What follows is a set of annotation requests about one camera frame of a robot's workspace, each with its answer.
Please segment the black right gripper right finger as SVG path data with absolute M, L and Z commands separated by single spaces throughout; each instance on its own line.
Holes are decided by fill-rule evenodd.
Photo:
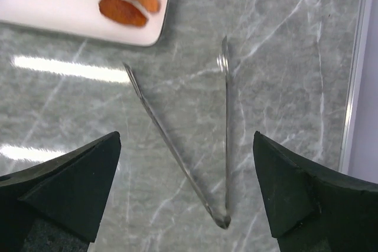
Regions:
M 322 166 L 260 132 L 253 155 L 281 251 L 377 251 L 377 184 Z

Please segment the brown glazed meat slice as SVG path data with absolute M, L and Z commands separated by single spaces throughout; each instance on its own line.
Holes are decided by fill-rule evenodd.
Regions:
M 100 0 L 98 6 L 104 17 L 118 24 L 144 27 L 148 21 L 137 7 L 125 0 Z

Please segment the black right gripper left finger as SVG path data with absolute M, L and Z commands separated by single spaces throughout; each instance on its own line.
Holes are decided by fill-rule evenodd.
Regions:
M 108 133 L 1 176 L 1 251 L 87 251 L 95 242 L 121 150 Z

